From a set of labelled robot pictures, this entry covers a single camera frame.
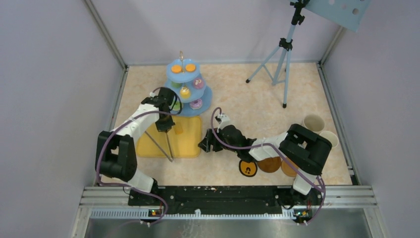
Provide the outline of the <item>yellow serving tray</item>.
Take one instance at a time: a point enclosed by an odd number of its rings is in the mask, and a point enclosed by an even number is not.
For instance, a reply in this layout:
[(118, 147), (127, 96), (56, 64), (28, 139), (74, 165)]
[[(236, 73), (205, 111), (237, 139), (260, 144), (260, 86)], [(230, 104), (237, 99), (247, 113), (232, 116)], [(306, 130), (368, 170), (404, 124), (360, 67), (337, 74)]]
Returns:
[[(173, 117), (173, 121), (183, 127), (182, 134), (176, 135), (174, 127), (168, 132), (174, 158), (195, 158), (199, 156), (198, 143), (202, 139), (201, 117)], [(155, 124), (150, 126), (147, 132), (169, 154), (165, 133), (157, 131)], [(137, 141), (136, 155), (145, 158), (166, 158), (146, 134), (143, 134)]]

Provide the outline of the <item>green cupcake with topping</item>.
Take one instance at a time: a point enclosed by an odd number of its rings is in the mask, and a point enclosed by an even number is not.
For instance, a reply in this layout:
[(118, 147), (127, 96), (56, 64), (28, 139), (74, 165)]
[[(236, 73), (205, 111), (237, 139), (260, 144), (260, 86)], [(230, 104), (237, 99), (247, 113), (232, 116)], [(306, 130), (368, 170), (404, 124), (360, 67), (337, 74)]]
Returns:
[(177, 82), (174, 82), (174, 81), (171, 81), (171, 86), (173, 87), (173, 88), (180, 88), (180, 87), (182, 87), (182, 83), (177, 83)]

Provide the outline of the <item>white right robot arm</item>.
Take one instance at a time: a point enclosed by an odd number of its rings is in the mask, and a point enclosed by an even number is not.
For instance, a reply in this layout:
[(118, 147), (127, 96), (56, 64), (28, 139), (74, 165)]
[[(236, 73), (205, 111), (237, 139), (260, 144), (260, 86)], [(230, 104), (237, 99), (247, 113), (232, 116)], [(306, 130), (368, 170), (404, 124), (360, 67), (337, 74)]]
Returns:
[(207, 153), (229, 150), (246, 163), (275, 157), (289, 159), (297, 173), (290, 197), (294, 203), (304, 204), (310, 199), (310, 190), (315, 186), (315, 179), (321, 176), (333, 145), (321, 135), (292, 124), (286, 132), (265, 139), (246, 138), (234, 125), (209, 128), (198, 147)]

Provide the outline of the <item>purple donut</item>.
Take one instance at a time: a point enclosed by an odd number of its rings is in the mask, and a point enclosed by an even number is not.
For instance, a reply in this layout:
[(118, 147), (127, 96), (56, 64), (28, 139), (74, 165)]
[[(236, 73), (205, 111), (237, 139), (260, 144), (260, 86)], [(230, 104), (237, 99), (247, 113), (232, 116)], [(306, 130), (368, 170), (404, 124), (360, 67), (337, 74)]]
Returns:
[(198, 110), (203, 106), (203, 101), (202, 101), (202, 99), (194, 100), (194, 101), (190, 102), (189, 106), (193, 110)]

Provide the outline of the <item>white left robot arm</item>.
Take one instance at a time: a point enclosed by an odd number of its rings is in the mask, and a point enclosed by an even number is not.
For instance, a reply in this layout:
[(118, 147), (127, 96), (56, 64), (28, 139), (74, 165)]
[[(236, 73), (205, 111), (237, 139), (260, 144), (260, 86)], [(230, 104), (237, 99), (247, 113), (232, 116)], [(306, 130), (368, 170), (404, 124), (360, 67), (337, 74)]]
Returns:
[(179, 96), (170, 88), (159, 87), (141, 101), (137, 110), (123, 124), (98, 135), (95, 161), (96, 181), (101, 176), (119, 179), (118, 186), (128, 186), (140, 192), (147, 205), (158, 201), (155, 180), (138, 169), (136, 144), (147, 129), (154, 125), (158, 132), (168, 133), (174, 126), (171, 112)]

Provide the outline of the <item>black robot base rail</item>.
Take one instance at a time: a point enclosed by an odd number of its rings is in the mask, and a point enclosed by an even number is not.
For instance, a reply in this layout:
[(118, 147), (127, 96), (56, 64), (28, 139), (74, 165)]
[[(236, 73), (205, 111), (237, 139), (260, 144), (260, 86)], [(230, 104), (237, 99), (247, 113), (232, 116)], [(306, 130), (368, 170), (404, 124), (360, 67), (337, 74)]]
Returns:
[(245, 185), (245, 186), (158, 186), (151, 195), (130, 191), (128, 205), (163, 205), (162, 198), (172, 210), (176, 208), (200, 208), (222, 206), (245, 207), (294, 207), (315, 206), (321, 203), (321, 192), (312, 188), (302, 195), (290, 185)]

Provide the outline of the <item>green glazed donut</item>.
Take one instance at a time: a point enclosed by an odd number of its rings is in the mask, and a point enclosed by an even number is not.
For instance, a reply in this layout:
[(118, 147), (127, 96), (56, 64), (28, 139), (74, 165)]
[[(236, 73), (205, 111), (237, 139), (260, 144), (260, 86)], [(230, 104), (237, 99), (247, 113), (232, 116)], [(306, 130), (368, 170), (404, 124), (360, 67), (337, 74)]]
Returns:
[(180, 111), (181, 106), (182, 106), (182, 103), (177, 101), (177, 102), (174, 103), (174, 105), (172, 107), (172, 110), (175, 111), (175, 112), (178, 112), (178, 111)]

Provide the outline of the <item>yellow cupcake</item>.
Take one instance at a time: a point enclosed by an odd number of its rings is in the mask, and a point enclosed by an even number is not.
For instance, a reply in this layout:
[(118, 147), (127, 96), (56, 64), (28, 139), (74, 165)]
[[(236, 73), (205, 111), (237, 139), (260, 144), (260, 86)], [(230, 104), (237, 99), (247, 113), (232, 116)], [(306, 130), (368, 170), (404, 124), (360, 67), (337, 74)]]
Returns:
[(180, 97), (182, 99), (189, 99), (191, 97), (191, 90), (187, 86), (182, 86), (180, 88)]

